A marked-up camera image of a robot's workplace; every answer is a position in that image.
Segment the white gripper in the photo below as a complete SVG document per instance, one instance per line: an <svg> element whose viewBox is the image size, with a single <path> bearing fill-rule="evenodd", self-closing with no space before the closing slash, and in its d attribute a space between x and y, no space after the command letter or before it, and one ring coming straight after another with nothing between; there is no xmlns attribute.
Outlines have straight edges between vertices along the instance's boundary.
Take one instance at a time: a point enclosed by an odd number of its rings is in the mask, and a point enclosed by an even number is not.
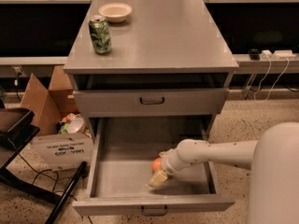
<svg viewBox="0 0 299 224"><path fill-rule="evenodd" d="M161 158L161 165L164 171L156 170L154 172L149 181L151 187L158 187L167 179L167 175L174 175L184 168L184 162L180 159L175 149L162 151L159 153L159 157Z"/></svg>

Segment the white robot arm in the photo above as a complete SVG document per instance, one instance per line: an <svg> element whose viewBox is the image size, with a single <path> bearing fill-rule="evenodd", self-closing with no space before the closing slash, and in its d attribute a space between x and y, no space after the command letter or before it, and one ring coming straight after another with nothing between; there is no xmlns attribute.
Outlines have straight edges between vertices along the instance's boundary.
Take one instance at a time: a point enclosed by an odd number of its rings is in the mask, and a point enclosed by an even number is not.
<svg viewBox="0 0 299 224"><path fill-rule="evenodd" d="M257 141L210 144L184 139L159 154L149 184L212 161L250 170L247 224L299 223L299 123L266 130Z"/></svg>

